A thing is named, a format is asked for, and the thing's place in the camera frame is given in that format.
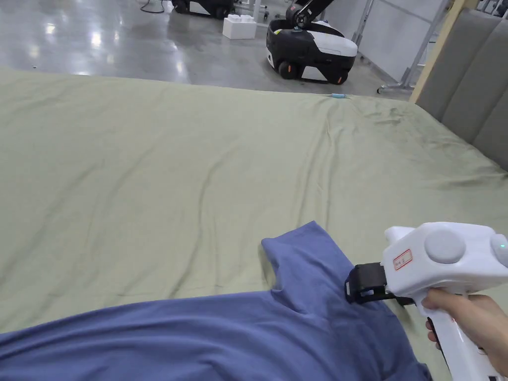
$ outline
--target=wooden frame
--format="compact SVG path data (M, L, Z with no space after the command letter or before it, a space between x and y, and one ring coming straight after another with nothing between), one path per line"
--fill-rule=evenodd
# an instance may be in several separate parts
M437 57L441 53L443 46L445 45L445 41L448 38L448 35L450 34L450 31L452 30L455 21L457 21L457 18L459 17L459 14L462 11L462 9L464 8L475 9L477 4L478 0L455 0L453 6L448 11L446 20L444 21L443 26L441 28L441 32L439 33L439 37L437 38L437 41L434 45L434 48L432 49L432 52L430 53L429 58L425 62L425 67L423 68L422 73L418 79L418 82L415 85L415 89L413 90L411 97L409 98L410 102L416 103L416 101L418 100L418 97L422 92L423 86L425 85L425 82L429 78L429 74L432 71L434 64L436 63Z

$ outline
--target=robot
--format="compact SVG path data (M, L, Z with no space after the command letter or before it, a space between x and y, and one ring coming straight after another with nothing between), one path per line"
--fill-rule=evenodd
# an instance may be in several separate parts
M391 227L385 236L390 246L382 262L356 265L350 272L344 283L348 302L414 303L433 327L454 381L504 380L450 315L426 309L422 300L431 287L467 298L507 282L506 237L487 226L443 222Z
M268 62L282 78L339 85L347 80L358 46L328 23L313 21L332 1L294 0L285 20L273 20L268 25Z
M233 0L171 0L177 13L198 13L223 19L233 9Z

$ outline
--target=gray round button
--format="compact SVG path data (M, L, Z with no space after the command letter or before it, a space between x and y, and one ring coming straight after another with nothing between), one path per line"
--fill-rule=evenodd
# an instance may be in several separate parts
M466 252L466 243L457 233L448 229L434 230L425 238L425 251L438 263L458 262Z
M497 260L508 267L508 241L502 234L494 234L490 237L490 246L496 254Z

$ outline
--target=concrete floor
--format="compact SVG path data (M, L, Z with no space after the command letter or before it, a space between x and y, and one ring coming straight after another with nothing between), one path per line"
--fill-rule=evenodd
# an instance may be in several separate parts
M160 9L159 2L152 3L152 9ZM376 89L387 80L358 59L342 86L287 81L267 63L266 28L258 27L254 40L229 40L221 33L219 20L170 12L168 2L164 2L166 13L147 14L139 10L142 4L138 0L1 0L0 66L368 96L376 96Z

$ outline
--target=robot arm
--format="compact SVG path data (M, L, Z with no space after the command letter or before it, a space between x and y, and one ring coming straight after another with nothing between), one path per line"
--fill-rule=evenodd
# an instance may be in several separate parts
M292 26L305 29L333 0L294 0L286 10Z
M397 298L401 304L412 299L429 319L454 381L504 380L446 312L428 310L422 300L431 287L467 298L507 282L506 237L487 226L456 223L392 227L385 235L390 246L383 261L354 267L344 284L346 299L365 303Z

